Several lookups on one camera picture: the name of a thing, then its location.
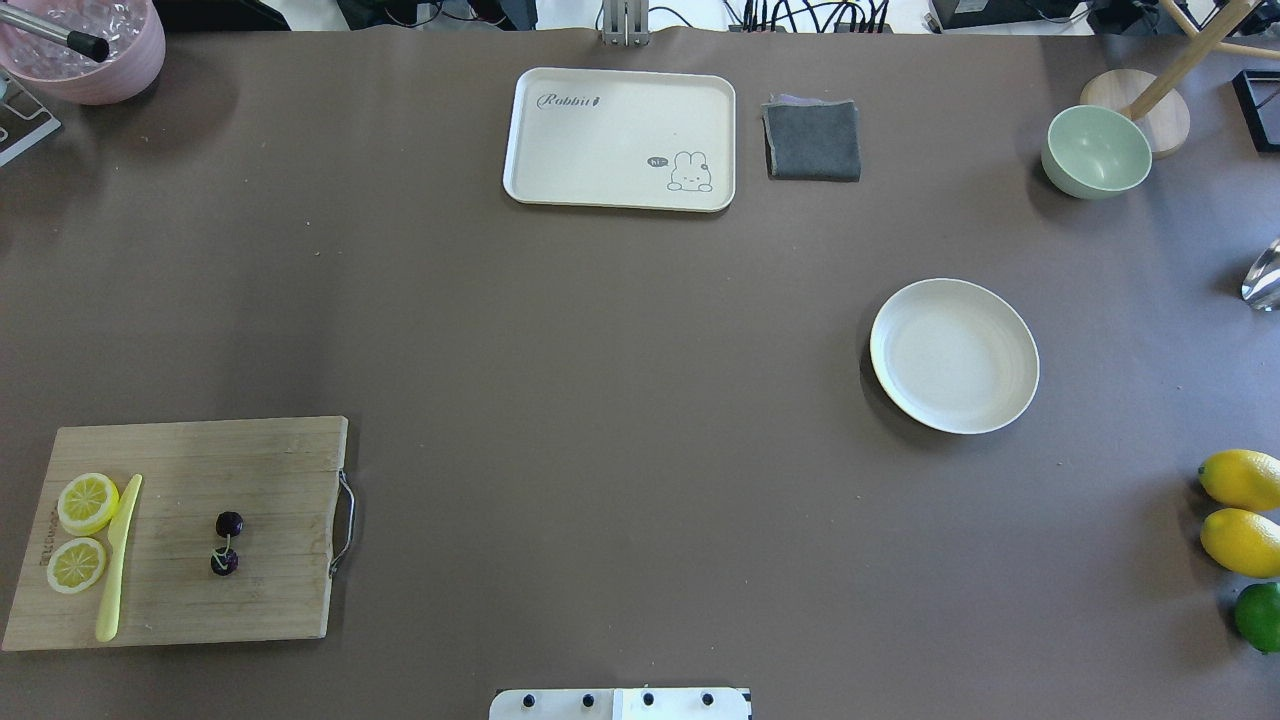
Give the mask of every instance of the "wooden cutting board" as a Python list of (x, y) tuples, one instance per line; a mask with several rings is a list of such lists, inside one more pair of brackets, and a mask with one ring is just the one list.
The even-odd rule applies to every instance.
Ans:
[[(58, 430), (36, 506), (6, 651), (323, 638), (346, 418), (283, 418)], [(101, 580), (78, 594), (49, 587), (49, 556), (72, 538), (58, 495), (77, 475), (102, 473), (124, 492), (142, 475), (124, 555), (120, 629), (93, 638)], [(239, 569), (209, 568), (221, 547), (214, 520), (244, 518), (232, 541)], [(106, 529), (95, 533), (111, 552)]]

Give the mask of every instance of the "green bowl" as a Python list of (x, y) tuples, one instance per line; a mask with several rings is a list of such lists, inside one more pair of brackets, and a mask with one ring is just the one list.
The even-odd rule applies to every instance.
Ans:
[(1147, 179), (1151, 146), (1138, 126), (1120, 113), (1098, 105), (1076, 105), (1048, 124), (1041, 164), (1062, 192), (1101, 200)]

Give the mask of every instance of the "yellow lemon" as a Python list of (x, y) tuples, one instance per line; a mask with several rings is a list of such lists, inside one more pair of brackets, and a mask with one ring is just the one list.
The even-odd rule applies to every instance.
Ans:
[(1204, 518), (1201, 544), (1234, 573), (1251, 578), (1280, 575), (1280, 525), (1256, 512), (1226, 507)]
[(45, 577), (49, 585), (65, 594), (81, 592), (102, 577), (106, 548), (93, 538), (76, 538), (54, 551)]
[(1253, 450), (1224, 450), (1199, 468), (1213, 500), (1254, 512), (1280, 507), (1280, 460)]
[(91, 536), (105, 528), (119, 507), (115, 483), (100, 473), (86, 473), (58, 496), (58, 520), (73, 536)]

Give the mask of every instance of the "lemon slice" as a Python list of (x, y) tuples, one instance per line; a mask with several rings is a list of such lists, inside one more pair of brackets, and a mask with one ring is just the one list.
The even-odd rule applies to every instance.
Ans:
[(93, 538), (76, 538), (54, 551), (45, 574), (55, 591), (72, 594), (92, 585), (106, 568), (106, 548)]
[(111, 521), (120, 507), (120, 491), (100, 473), (86, 473), (58, 496), (58, 520), (73, 536), (91, 536)]

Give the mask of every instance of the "plastic knife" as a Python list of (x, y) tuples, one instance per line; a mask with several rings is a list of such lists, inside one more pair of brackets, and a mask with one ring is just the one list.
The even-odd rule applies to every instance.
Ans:
[(102, 602), (97, 606), (97, 626), (93, 634), (97, 642), (105, 643), (115, 637), (120, 626), (120, 580), (124, 574), (124, 543), (129, 539), (129, 521), (133, 519), (133, 506), (138, 502), (138, 489), (142, 488), (142, 475), (133, 475), (129, 486), (120, 496), (120, 507), (106, 528), (106, 542), (111, 544), (111, 562), (106, 566), (106, 587), (102, 588)]

